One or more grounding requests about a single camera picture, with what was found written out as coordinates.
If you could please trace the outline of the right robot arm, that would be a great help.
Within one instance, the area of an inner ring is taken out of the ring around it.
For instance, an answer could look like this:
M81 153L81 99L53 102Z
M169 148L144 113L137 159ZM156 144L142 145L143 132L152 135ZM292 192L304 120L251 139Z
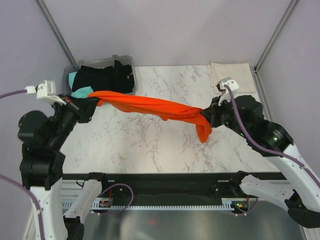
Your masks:
M288 132L264 118L260 102L251 95L238 96L231 102L215 97L201 114L212 128L225 126L245 138L247 145L275 165L290 184L275 186L239 170L229 180L233 196L258 197L285 210L302 227L319 228L320 179L307 167Z

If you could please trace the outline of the orange t-shirt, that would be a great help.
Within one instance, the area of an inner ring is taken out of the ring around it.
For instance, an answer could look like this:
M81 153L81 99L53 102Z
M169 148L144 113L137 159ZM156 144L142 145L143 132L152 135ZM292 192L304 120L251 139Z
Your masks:
M149 114L160 117L163 121L174 120L194 124L198 139L206 143L212 128L202 115L202 109L169 100L147 96L128 95L113 91L95 91L88 98L98 98L98 106L108 103L126 113Z

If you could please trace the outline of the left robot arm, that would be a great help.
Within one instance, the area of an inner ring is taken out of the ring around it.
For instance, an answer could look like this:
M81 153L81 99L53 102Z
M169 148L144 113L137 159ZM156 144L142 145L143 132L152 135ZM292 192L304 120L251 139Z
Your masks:
M19 120L18 138L22 141L19 166L23 187L31 194L35 233L38 240L81 240L84 223L97 196L110 191L100 173L90 173L75 202L62 210L61 189L66 156L60 149L76 124L89 123L99 100L59 95L53 102L54 114L47 117L38 110Z

